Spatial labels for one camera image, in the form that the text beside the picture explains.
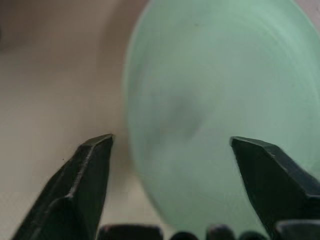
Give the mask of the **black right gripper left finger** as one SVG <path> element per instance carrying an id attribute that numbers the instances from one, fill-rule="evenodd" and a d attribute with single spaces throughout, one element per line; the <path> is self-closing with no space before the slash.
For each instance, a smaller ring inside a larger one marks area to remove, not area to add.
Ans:
<path id="1" fill-rule="evenodd" d="M 48 180 L 14 240 L 94 240 L 107 193 L 113 135 L 88 139 Z"/>

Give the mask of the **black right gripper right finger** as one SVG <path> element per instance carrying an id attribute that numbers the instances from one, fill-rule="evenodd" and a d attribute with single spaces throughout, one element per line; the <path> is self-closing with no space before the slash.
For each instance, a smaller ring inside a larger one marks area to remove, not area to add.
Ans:
<path id="1" fill-rule="evenodd" d="M 278 146 L 233 136 L 230 146 L 259 220 L 272 240 L 320 238 L 320 182 Z"/>

